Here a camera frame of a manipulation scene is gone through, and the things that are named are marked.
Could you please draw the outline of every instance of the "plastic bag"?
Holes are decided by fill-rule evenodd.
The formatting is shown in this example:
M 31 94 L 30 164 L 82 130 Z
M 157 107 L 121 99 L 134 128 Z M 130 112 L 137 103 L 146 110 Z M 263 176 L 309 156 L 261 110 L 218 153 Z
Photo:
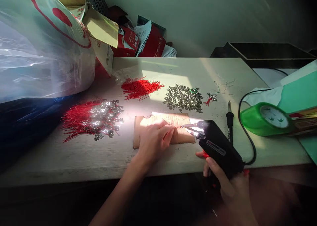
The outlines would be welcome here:
M 0 104 L 0 173 L 60 124 L 81 93 L 59 98 L 23 98 Z
M 72 95 L 94 75 L 89 37 L 58 0 L 0 0 L 0 103 Z
M 142 70 L 139 70 L 137 66 L 113 70 L 112 75 L 116 77 L 117 85 L 131 83 L 143 77 Z

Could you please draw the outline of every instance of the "label on tool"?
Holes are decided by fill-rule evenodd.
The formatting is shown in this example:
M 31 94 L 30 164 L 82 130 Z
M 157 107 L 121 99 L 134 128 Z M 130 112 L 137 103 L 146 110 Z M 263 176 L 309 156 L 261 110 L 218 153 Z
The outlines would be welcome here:
M 220 155 L 222 156 L 225 156 L 226 155 L 226 152 L 220 148 L 218 145 L 214 144 L 213 142 L 211 142 L 210 140 L 207 140 L 207 145 L 209 147 L 211 147 L 213 150 L 215 150 L 217 153 L 219 153 Z
M 289 126 L 286 116 L 272 106 L 262 106 L 260 108 L 260 113 L 268 123 L 276 127 L 287 128 Z

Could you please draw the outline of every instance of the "bundle of red wires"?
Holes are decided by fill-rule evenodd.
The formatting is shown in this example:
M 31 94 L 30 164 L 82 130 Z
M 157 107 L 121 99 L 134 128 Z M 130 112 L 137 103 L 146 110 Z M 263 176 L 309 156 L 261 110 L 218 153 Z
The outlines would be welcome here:
M 133 79 L 128 80 L 124 84 L 121 85 L 121 88 L 124 91 L 124 94 L 127 94 L 126 100 L 130 99 L 139 99 L 139 101 L 148 98 L 150 93 L 155 92 L 164 85 L 162 85 L 159 81 L 153 81 L 152 83 L 149 80 L 145 80 L 145 77 L 141 79 Z
M 64 140 L 64 142 L 73 139 L 79 134 L 95 134 L 99 131 L 93 131 L 93 127 L 90 125 L 92 121 L 91 109 L 93 108 L 93 106 L 100 105 L 102 101 L 103 99 L 101 97 L 96 97 L 96 100 L 94 101 L 88 101 L 82 104 L 77 104 L 68 111 L 66 111 L 62 119 L 62 121 L 64 122 L 62 128 L 65 129 L 65 134 L 70 134 L 70 136 L 68 136 Z M 111 126 L 109 130 L 115 131 L 113 124 L 109 123 L 109 125 Z
M 214 101 L 214 99 L 211 96 L 209 96 L 208 101 L 206 101 L 204 103 L 206 104 L 206 106 L 209 106 L 209 103 L 213 102 L 213 101 Z

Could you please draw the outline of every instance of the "black crimping tool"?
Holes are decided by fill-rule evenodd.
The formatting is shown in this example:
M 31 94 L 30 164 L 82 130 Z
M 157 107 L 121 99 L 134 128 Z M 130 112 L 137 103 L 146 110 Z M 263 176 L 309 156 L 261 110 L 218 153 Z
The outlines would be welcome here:
M 196 139 L 199 139 L 199 145 L 218 163 L 228 179 L 233 178 L 237 173 L 243 171 L 245 162 L 242 161 L 240 154 L 214 121 L 205 120 L 194 124 L 185 124 L 182 127 L 198 133 L 196 136 L 192 132 L 189 132 Z M 190 127 L 203 129 L 204 132 Z

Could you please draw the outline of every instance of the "green packing tape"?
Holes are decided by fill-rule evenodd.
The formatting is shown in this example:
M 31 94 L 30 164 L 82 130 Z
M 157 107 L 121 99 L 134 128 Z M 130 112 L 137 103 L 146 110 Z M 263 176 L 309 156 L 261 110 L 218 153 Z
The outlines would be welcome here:
M 285 134 L 294 130 L 288 114 L 267 102 L 260 102 L 243 110 L 240 117 L 243 126 L 259 136 Z

